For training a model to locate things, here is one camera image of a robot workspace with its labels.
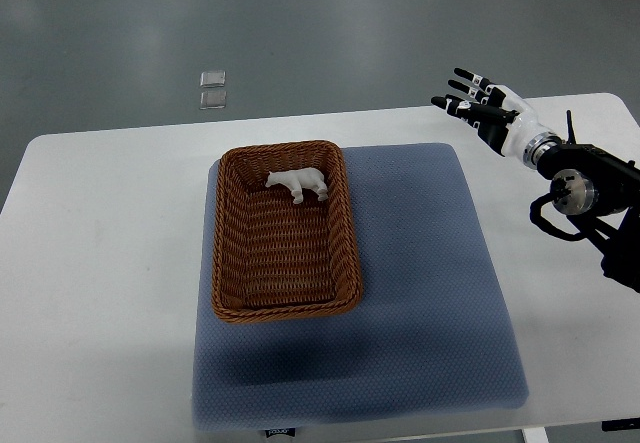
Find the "brown woven basket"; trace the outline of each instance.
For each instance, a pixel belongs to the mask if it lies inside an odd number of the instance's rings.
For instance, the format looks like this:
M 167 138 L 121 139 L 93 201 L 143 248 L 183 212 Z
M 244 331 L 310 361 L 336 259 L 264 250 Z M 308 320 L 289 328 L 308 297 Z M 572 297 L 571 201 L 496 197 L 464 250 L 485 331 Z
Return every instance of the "brown woven basket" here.
M 325 176 L 329 199 L 304 190 L 293 204 L 270 171 Z M 362 297 L 360 261 L 342 151 L 328 141 L 235 148 L 220 160 L 211 302 L 229 323 L 344 313 Z

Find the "gray foam pad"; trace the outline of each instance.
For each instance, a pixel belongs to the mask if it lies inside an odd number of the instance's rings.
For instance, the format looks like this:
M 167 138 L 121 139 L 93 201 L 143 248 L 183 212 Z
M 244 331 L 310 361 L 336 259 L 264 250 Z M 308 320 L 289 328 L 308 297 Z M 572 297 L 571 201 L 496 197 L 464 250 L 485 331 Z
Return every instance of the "gray foam pad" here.
M 444 144 L 346 148 L 364 297 L 324 318 L 231 325 L 211 308 L 209 173 L 193 420 L 205 431 L 516 408 L 528 389 L 473 201 Z

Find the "tabletop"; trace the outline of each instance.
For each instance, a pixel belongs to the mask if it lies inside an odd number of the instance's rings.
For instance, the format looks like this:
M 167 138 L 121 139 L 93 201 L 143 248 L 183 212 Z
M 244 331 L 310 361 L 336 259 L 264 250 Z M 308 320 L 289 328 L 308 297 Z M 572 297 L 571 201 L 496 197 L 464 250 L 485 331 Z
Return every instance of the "tabletop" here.
M 640 129 L 609 94 L 528 100 L 541 122 L 637 159 Z M 250 144 L 443 142 L 461 163 L 511 315 L 529 398 L 518 409 L 302 428 L 346 442 L 640 414 L 640 295 L 587 242 L 529 222 L 548 182 L 434 107 L 45 135 L 0 213 L 3 441 L 261 441 L 200 434 L 191 377 L 209 168 Z M 562 225 L 560 215 L 550 214 Z

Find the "toy animal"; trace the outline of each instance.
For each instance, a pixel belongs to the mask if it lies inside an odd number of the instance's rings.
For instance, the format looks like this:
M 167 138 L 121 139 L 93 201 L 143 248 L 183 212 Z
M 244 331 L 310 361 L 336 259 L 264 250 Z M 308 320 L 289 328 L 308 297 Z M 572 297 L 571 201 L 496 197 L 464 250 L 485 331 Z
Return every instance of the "toy animal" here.
M 329 198 L 324 175 L 316 168 L 302 168 L 300 170 L 269 172 L 265 186 L 284 185 L 291 190 L 293 203 L 299 205 L 303 201 L 302 189 L 313 190 L 318 195 L 318 201 Z

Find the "table leg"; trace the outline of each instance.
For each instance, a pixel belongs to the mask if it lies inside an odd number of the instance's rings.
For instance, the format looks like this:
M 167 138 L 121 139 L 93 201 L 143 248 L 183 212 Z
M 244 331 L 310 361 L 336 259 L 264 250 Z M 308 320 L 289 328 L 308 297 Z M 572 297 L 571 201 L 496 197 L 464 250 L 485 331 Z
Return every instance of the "table leg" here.
M 549 443 L 547 432 L 544 428 L 527 428 L 522 430 L 524 443 Z

